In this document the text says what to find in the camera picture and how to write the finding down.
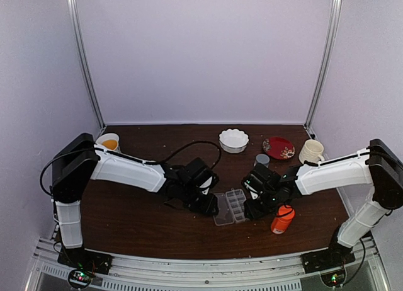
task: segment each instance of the red decorative plate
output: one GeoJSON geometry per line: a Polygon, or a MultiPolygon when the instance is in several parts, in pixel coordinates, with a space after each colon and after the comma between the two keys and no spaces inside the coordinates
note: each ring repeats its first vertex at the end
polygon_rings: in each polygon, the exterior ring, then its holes
{"type": "Polygon", "coordinates": [[[265,153],[278,160],[290,159],[295,154],[294,145],[289,140],[280,137],[266,139],[262,146],[265,153]]]}

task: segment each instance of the orange bottle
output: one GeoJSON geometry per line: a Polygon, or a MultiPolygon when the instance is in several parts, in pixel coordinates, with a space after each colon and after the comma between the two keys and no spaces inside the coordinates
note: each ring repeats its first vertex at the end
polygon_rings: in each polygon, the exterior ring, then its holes
{"type": "Polygon", "coordinates": [[[271,231],[275,234],[282,234],[286,231],[291,224],[292,219],[295,217],[295,211],[291,206],[284,205],[278,209],[277,215],[271,223],[271,231]]]}

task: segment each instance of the lavender wall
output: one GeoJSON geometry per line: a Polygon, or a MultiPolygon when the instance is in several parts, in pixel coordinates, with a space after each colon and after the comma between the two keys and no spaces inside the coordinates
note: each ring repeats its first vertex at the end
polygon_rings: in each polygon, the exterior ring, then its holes
{"type": "MultiPolygon", "coordinates": [[[[403,159],[403,0],[343,0],[314,130],[330,157],[381,138],[403,159]]],[[[368,187],[346,189],[353,208],[368,187]]],[[[383,219],[375,240],[393,290],[401,290],[403,210],[383,219]]]]}
{"type": "Polygon", "coordinates": [[[77,0],[107,123],[302,123],[332,0],[77,0]]]}
{"type": "Polygon", "coordinates": [[[98,128],[66,0],[0,0],[0,30],[0,281],[21,290],[38,237],[53,228],[40,170],[98,128]]]}

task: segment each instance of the white bowl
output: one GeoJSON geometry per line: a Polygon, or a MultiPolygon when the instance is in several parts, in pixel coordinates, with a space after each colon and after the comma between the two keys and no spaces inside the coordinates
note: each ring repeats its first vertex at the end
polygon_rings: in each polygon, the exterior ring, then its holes
{"type": "Polygon", "coordinates": [[[239,129],[227,129],[220,134],[220,145],[230,154],[238,154],[245,150],[249,137],[239,129]]]}

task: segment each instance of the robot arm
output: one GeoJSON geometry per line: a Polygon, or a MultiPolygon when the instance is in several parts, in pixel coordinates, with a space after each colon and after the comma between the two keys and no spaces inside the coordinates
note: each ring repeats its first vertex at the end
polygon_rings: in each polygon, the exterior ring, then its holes
{"type": "Polygon", "coordinates": [[[78,136],[55,158],[52,196],[66,249],[82,247],[80,201],[89,180],[136,186],[178,198],[191,211],[218,214],[217,197],[208,190],[219,179],[200,158],[186,166],[146,161],[94,144],[89,134],[78,136]]]}
{"type": "MultiPolygon", "coordinates": [[[[242,184],[254,198],[244,203],[245,215],[250,219],[275,214],[279,204],[303,195],[340,186],[371,185],[363,206],[336,229],[329,249],[320,258],[316,254],[317,260],[327,266],[342,263],[351,248],[385,214],[403,205],[403,164],[378,139],[355,154],[291,167],[283,176],[257,164],[242,184]]],[[[320,267],[315,265],[311,269],[317,271],[320,267]]]]}

